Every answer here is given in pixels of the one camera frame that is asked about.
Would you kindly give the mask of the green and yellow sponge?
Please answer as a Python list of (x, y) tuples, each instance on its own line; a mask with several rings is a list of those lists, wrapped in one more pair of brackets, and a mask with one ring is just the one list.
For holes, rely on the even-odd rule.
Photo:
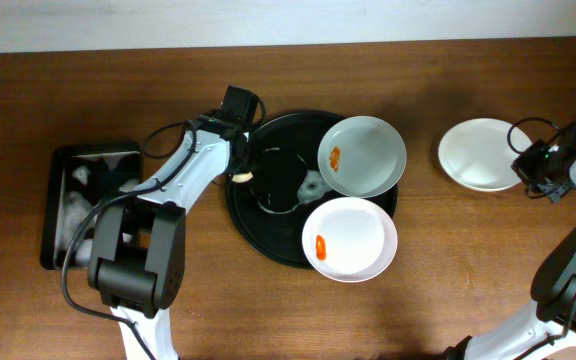
[(252, 172), (239, 173), (239, 174), (233, 175), (231, 177), (231, 181), (234, 183), (246, 183), (246, 182), (250, 181), (252, 178), (253, 178)]

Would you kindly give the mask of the white plate with orange stain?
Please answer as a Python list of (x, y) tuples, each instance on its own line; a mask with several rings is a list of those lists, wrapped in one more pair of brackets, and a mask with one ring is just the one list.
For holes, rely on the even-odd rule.
[(471, 190), (497, 192), (521, 182), (511, 169), (519, 156), (508, 145), (511, 124), (492, 118), (459, 123), (439, 142), (438, 159), (445, 173)]

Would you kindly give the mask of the white plate with ketchup smear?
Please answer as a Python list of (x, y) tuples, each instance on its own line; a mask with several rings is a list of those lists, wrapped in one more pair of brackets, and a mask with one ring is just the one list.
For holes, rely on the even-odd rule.
[(325, 133), (316, 160), (333, 190), (344, 196), (371, 198), (397, 185), (406, 167), (407, 149), (401, 134), (388, 122), (354, 116)]

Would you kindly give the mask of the white plate with ketchup blob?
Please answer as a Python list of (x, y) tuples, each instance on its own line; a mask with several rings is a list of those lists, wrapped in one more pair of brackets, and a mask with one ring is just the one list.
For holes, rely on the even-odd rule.
[(381, 207), (366, 199), (342, 197), (309, 215), (301, 245), (307, 261), (323, 276), (359, 283), (389, 267), (399, 237), (392, 217)]

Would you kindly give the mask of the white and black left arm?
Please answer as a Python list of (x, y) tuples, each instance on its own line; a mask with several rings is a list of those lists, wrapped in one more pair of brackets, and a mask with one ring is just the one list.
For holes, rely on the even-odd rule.
[(88, 283), (110, 308), (129, 359), (174, 359), (169, 308), (184, 275), (186, 216), (211, 181), (247, 161), (253, 92), (230, 86), (221, 105), (182, 124), (174, 151), (151, 177), (102, 203)]

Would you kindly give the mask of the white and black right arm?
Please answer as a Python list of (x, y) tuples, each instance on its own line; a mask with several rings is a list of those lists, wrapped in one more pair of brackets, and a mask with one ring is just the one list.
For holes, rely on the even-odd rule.
[[(509, 164), (528, 198), (556, 203), (576, 191), (576, 118), (547, 141), (515, 149)], [(444, 359), (545, 359), (576, 347), (576, 226), (546, 257), (530, 289), (530, 302), (487, 334), (468, 336)]]

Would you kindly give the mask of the round black serving tray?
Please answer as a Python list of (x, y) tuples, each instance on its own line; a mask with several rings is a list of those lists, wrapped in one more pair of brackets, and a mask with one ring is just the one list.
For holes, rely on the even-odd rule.
[(229, 180), (226, 204), (241, 235), (269, 259), (311, 267), (302, 247), (305, 222), (319, 206), (344, 196), (321, 174), (318, 149), (326, 132), (343, 119), (319, 110), (285, 113), (251, 135), (248, 169), (253, 178)]

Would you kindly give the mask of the black rectangular water tray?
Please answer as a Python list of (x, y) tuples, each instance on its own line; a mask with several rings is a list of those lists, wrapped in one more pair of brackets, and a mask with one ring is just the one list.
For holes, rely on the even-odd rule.
[(142, 181), (135, 141), (67, 145), (51, 158), (39, 263), (58, 270), (78, 226), (101, 200), (129, 192)]

